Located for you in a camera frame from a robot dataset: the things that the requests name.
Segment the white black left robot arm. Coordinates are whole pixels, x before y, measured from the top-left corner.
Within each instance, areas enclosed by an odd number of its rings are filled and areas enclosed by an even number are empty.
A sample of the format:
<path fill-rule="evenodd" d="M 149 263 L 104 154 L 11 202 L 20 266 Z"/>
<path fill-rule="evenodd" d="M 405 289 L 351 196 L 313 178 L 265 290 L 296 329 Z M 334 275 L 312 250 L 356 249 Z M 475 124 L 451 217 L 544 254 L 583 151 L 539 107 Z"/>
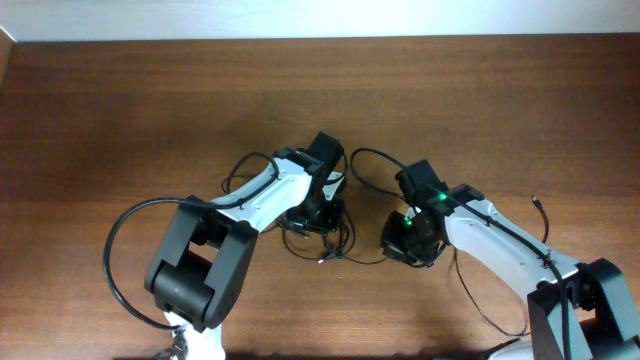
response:
<path fill-rule="evenodd" d="M 259 235 L 277 224 L 325 236 L 342 224 L 335 173 L 341 145 L 284 148 L 237 190 L 177 209 L 144 279 L 170 321 L 173 344 L 161 359 L 223 359 L 221 328 L 242 290 Z"/>

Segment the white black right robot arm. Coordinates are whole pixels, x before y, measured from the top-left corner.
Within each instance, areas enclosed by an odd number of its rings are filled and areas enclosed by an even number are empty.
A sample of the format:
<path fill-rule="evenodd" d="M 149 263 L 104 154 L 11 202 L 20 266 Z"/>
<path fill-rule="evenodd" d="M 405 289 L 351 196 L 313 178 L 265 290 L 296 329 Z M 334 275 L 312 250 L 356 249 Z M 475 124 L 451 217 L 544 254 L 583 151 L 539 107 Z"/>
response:
<path fill-rule="evenodd" d="M 500 344 L 490 359 L 636 359 L 639 313 L 620 269 L 590 264 L 535 239 L 473 187 L 426 189 L 406 213 L 392 212 L 384 254 L 430 267 L 448 246 L 498 276 L 527 305 L 530 340 Z"/>

